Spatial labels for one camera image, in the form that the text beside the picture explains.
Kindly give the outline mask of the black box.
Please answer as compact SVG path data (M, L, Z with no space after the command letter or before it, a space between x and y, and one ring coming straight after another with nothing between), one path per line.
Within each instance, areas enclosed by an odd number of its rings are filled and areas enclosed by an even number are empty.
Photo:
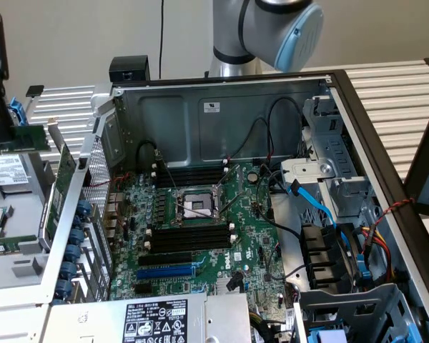
M109 79L112 83L128 81L149 81L149 60L147 55L116 56L109 65Z

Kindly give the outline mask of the grey drive cage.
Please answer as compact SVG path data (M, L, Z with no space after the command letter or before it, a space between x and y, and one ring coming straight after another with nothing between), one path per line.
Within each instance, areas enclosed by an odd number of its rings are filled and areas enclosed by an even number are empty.
M424 343L403 293L394 284L367 292L303 292L295 304L299 343Z

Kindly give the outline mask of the green graphics card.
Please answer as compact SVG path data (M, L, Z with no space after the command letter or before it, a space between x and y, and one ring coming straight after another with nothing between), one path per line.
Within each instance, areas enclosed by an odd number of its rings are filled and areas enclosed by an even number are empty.
M49 198L44 205L40 221L39 243L45 252L49 252L51 249L69 191L69 185L76 169L76 163L68 144L60 132L56 118L48 120L47 128L52 141L60 153L60 158L55 180L51 185Z

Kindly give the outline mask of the black fan housing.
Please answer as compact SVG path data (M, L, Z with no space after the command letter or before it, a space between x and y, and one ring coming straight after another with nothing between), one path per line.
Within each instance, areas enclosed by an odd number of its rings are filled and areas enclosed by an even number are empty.
M354 292L358 273L355 255L360 250L351 223L318 227L302 226L301 250L311 290L330 294Z

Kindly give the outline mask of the blue expansion slot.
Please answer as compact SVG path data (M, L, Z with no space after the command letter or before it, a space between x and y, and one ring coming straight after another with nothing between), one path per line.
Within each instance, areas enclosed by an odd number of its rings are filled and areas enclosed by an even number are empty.
M166 279L175 277L193 277L196 269L191 265L160 267L153 269L140 269L137 271L137 279Z

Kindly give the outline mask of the grey metal disk bay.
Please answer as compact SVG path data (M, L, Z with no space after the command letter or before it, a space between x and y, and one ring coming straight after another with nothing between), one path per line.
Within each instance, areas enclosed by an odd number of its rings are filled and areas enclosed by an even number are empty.
M281 163L286 185L298 181L338 223L370 226L380 207L336 101L314 96L305 100L302 113L305 155Z

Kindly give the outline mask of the long black expansion slot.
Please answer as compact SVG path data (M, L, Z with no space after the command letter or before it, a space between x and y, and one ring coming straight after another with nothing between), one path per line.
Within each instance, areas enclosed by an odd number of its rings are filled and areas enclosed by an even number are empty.
M175 252L170 254L147 254L138 258L140 267L170 266L177 264L191 264L191 252Z

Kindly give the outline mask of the silver hard disk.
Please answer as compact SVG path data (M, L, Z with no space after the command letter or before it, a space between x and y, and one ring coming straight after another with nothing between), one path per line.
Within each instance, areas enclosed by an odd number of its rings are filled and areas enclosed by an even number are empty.
M0 155L0 190L4 194L31 192L28 172L18 154Z

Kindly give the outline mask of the blue card retention clip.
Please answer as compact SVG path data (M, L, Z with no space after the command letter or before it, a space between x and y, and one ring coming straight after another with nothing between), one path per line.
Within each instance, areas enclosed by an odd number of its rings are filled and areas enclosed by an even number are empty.
M76 264L81 256L81 249L78 245L68 244L64 251L64 261Z
M77 265L73 262L62 262L59 270L59 278L71 281L77 275Z
M85 235L84 230L79 227L73 227L70 230L69 237L68 237L68 243L71 245L80 246L81 243L84 242Z
M81 219L89 218L92 214L92 205L86 199L80 199L77 202L76 215Z
M54 297L57 299L66 299L71 295L72 283L69 280L58 279L54 289Z

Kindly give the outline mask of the CPU socket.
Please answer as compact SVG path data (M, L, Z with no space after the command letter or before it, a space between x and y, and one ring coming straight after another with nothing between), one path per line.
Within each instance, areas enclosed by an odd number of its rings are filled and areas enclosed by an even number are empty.
M221 205L221 191L215 186L178 189L174 193L174 218L179 224L196 219L218 222Z

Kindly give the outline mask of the green motherboard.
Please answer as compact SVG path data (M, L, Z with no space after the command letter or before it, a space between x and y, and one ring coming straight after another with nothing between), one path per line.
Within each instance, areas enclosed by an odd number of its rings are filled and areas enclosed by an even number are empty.
M137 174L126 178L112 189L108 201L107 227L112 234L111 248L114 271L109 298L125 300L167 295L215 294L219 278L230 278L235 272L244 275L244 291L251 311L267 319L277 319L291 304L291 296L280 280L283 271L279 232L272 226L273 208L270 198L259 179L249 182L247 175L259 169L251 164L243 170L244 194L223 214L218 222L196 219L179 224L175 216L174 193L178 189L192 187L157 188L158 180L170 179L172 175ZM213 185L193 186L212 187ZM219 188L221 208L239 194L237 180L232 175ZM166 279L137 279L140 269L170 266L140 267L138 258L151 254L154 229L194 225L228 224L230 242L228 249L212 249L192 253L191 265L196 271L193 277ZM150 282L151 294L135 294L134 285Z

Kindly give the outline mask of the thin metal locking lever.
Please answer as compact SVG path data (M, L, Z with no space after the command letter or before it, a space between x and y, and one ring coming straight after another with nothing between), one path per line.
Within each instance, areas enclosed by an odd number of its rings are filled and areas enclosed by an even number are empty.
M219 214L223 214L226 212L242 195L244 192L240 192L239 194L235 195L234 198L230 201L228 201L220 210Z
M195 218L210 218L215 219L216 216L212 213L210 208L202 208L195 206L194 202L174 202L177 212L182 218L195 219Z

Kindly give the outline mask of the open PC case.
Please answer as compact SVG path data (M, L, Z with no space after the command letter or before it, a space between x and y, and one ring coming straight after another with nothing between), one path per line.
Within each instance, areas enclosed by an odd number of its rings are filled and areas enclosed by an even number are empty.
M360 243L352 293L394 284L403 293L424 343L429 343L429 235L405 178L426 121L400 131L394 121L412 114L403 100L381 88L381 99L359 90L343 71L233 79L153 81L113 86L94 104L94 128L85 138L61 212L51 254L56 280L36 340L43 343L50 311L57 305L111 300L114 258L107 227L108 201L115 185L137 174L170 176L170 169L222 168L251 164L273 208L283 271L280 280L291 304L277 319L249 310L252 343L299 343L295 304L312 291L302 257L302 226L338 223L298 181L286 185L281 163L302 158L305 100L331 96L343 116L380 207L370 226L355 226ZM218 101L220 113L205 114L202 102ZM92 205L89 218L76 215L77 202ZM54 297L71 228L84 230L77 275L66 299Z

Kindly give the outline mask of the small silver heatsink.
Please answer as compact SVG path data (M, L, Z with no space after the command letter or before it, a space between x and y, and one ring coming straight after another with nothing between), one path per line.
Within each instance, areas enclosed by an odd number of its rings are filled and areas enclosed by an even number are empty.
M242 293L242 288L237 286L233 290L229 290L227 288L227 284L229 283L230 278L219 278L215 283L215 294L216 295L226 295L226 294L240 294Z

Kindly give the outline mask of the blue plastic disk bracket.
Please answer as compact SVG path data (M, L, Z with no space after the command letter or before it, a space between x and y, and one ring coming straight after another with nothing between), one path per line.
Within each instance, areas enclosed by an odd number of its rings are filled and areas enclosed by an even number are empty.
M11 99L8 105L8 109L13 123L16 126L27 126L29 124L26 117L26 110L23 104L19 100L17 100L16 97L13 97Z

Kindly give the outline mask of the green RAM stick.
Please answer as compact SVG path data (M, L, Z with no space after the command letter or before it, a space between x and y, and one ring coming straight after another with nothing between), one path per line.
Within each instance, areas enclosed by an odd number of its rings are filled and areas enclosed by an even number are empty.
M26 154L49 150L42 125L0 126L0 154Z
M19 243L35 242L36 239L35 235L0 237L0 254L20 252Z

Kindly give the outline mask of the silver power supply unit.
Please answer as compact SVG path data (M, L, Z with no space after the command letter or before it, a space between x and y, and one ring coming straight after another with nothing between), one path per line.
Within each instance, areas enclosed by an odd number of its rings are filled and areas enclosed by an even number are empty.
M246 296L205 293L57 305L43 343L252 343Z

